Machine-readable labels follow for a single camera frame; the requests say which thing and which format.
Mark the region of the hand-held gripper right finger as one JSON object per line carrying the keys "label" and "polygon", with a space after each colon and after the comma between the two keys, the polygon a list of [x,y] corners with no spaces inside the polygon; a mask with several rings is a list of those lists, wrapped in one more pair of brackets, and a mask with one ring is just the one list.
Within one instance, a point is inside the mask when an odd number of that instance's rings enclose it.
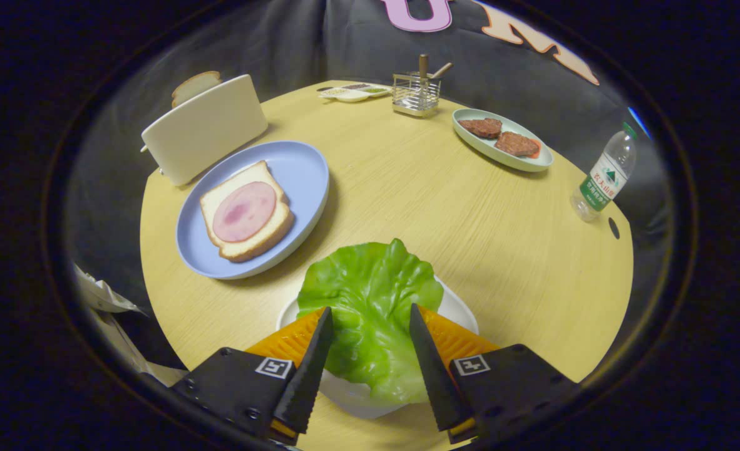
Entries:
{"label": "hand-held gripper right finger", "polygon": [[451,443],[507,442],[578,394],[578,383],[528,346],[494,345],[424,306],[412,306],[409,331],[436,424]]}

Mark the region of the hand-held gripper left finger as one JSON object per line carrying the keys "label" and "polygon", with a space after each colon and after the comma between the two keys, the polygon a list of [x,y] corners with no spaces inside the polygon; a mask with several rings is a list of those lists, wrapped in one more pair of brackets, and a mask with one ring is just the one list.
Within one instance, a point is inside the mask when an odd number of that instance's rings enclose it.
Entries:
{"label": "hand-held gripper left finger", "polygon": [[250,436],[295,445],[307,430],[333,337],[325,306],[247,350],[218,349],[172,391]]}

